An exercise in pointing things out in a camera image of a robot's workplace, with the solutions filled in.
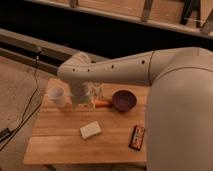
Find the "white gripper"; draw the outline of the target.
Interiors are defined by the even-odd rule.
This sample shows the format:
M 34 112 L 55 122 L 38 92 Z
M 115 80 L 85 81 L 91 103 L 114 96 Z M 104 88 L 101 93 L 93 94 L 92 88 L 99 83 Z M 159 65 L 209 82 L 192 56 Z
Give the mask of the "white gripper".
M 91 101 L 91 91 L 85 82 L 74 82 L 69 85 L 70 99 L 74 108 Z

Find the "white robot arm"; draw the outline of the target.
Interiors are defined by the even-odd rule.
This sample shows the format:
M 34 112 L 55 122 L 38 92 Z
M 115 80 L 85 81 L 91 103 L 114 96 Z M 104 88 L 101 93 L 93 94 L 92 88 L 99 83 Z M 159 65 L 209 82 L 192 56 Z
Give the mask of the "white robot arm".
M 88 82 L 148 86 L 147 171 L 213 171 L 213 51 L 163 49 L 97 63 L 80 52 L 57 76 L 76 103 L 88 100 Z

